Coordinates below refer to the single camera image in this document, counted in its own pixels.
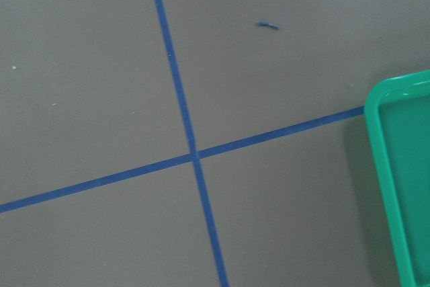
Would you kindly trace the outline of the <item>green plastic tray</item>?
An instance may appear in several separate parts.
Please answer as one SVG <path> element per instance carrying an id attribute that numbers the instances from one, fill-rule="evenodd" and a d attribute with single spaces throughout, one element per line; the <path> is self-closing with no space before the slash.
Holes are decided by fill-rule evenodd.
<path id="1" fill-rule="evenodd" d="M 429 285 L 429 72 L 386 79 L 365 122 L 401 286 Z"/>

